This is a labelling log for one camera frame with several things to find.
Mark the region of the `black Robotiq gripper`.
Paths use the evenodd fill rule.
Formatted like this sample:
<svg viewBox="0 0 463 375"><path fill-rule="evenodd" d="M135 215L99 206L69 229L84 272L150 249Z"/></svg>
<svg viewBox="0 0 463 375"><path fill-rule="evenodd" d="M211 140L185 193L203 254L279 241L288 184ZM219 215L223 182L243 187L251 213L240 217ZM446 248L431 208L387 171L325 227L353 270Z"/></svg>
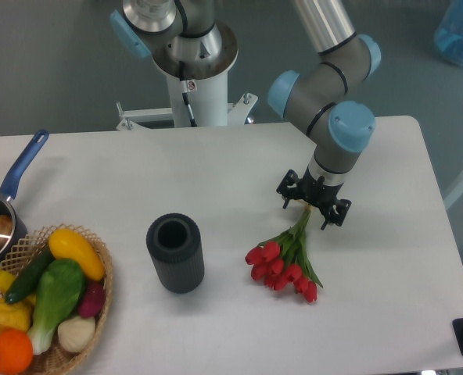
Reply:
<svg viewBox="0 0 463 375"><path fill-rule="evenodd" d="M318 207L324 217L321 230L327 226L341 227L352 205L349 199L338 199L337 194L343 185L327 185L323 176L315 179L306 171L300 179L294 170L288 170L276 188L281 195L282 208L286 209L292 200L304 200L314 207Z"/></svg>

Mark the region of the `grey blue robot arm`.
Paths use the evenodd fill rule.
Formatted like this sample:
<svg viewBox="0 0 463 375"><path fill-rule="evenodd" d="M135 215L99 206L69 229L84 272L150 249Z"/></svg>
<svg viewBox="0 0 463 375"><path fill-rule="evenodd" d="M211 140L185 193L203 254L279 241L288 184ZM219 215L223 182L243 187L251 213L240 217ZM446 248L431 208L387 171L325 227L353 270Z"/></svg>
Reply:
<svg viewBox="0 0 463 375"><path fill-rule="evenodd" d="M294 7L321 61L306 76L281 74L267 101L316 147L305 173L289 171L278 193L319 209L325 225L341 226L351 203L338 198L339 190L375 129L371 110L346 94L374 73L381 51L355 31L342 2L296 1ZM231 123L228 71L238 42L212 1L125 1L109 21L133 55L150 58L165 75L176 127Z"/></svg>

